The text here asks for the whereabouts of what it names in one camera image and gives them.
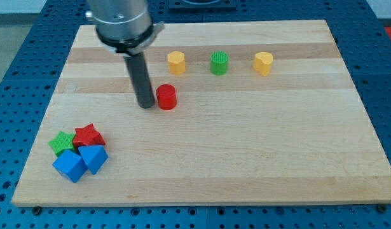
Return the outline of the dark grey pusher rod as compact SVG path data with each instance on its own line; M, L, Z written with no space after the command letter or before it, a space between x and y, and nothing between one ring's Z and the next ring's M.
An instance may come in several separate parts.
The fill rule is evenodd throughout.
M155 99L144 54L139 53L132 57L123 57L123 59L138 105L144 109L153 107Z

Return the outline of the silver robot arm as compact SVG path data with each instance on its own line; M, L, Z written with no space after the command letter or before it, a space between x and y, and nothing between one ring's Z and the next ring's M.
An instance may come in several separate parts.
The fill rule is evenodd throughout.
M87 0L87 20L95 25L101 43L121 55L137 103L141 108L155 104L144 51L165 28L163 22L154 23L146 0Z

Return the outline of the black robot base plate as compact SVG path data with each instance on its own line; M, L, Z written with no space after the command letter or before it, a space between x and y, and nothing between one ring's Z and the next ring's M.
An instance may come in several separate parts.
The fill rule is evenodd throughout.
M237 0L168 0L170 10L233 10Z

